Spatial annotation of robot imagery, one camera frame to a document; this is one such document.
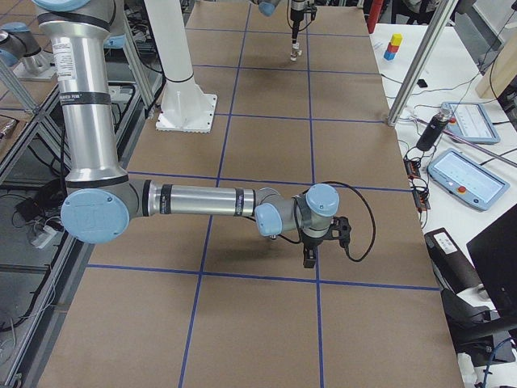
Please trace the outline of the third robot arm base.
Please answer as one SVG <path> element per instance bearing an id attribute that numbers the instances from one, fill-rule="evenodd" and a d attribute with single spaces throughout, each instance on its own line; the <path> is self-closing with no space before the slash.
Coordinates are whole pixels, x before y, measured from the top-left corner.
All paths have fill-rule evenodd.
<path id="1" fill-rule="evenodd" d="M 1 60 L 25 81 L 50 81 L 55 75 L 53 55 L 45 52 L 25 23 L 1 26 Z"/>

